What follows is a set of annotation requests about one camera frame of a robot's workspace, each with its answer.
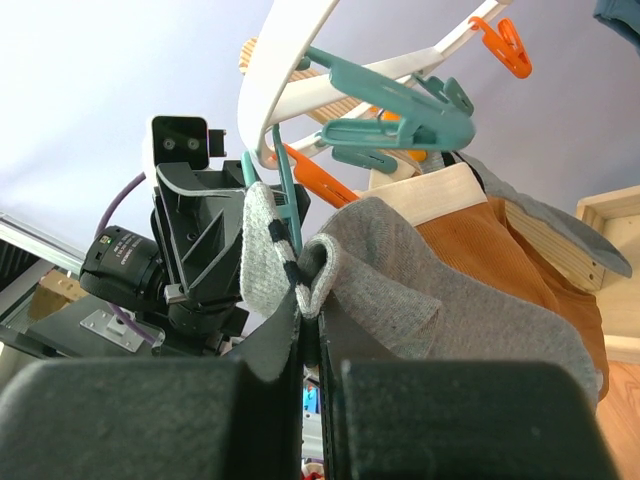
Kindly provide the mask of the white round clip hanger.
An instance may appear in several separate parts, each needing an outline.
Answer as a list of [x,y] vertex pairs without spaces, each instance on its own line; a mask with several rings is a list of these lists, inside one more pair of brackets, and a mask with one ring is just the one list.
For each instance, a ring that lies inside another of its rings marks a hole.
[[293,197],[290,157],[281,140],[281,122],[346,97],[360,104],[321,133],[295,144],[305,156],[329,146],[412,150],[420,128],[433,131],[434,148],[453,150],[468,145],[475,129],[454,107],[431,99],[412,86],[433,71],[473,35],[474,28],[494,19],[505,1],[485,1],[436,45],[368,65],[358,65],[322,51],[312,42],[333,12],[333,1],[276,1],[258,35],[238,99],[242,158],[248,183],[256,181],[260,164],[276,170],[286,203],[280,215],[288,220],[296,251],[303,241],[297,202]]

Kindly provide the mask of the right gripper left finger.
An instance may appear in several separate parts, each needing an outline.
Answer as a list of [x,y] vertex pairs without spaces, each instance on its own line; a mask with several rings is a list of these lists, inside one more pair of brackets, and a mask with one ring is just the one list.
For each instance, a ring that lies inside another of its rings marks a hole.
[[5,479],[296,479],[300,315],[221,357],[46,360],[1,396]]

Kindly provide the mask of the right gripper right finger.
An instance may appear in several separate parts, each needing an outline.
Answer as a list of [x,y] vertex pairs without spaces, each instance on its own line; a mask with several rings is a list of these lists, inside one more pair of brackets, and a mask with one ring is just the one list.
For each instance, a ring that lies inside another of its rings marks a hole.
[[331,479],[614,479],[588,401],[561,367],[402,361],[340,310],[318,322]]

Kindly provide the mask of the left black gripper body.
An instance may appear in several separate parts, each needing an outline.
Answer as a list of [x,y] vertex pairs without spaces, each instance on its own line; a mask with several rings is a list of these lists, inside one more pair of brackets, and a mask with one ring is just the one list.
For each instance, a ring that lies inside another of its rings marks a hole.
[[162,163],[156,179],[156,222],[170,282],[196,304],[238,300],[246,196],[241,162],[226,160],[220,170]]

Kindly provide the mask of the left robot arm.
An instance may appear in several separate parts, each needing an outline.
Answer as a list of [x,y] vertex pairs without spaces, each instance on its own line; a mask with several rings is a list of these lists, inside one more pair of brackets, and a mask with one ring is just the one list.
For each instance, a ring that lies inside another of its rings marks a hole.
[[103,218],[85,257],[71,260],[59,304],[33,307],[21,330],[3,326],[3,340],[41,358],[202,356],[242,334],[240,161],[161,163],[156,180],[153,236]]

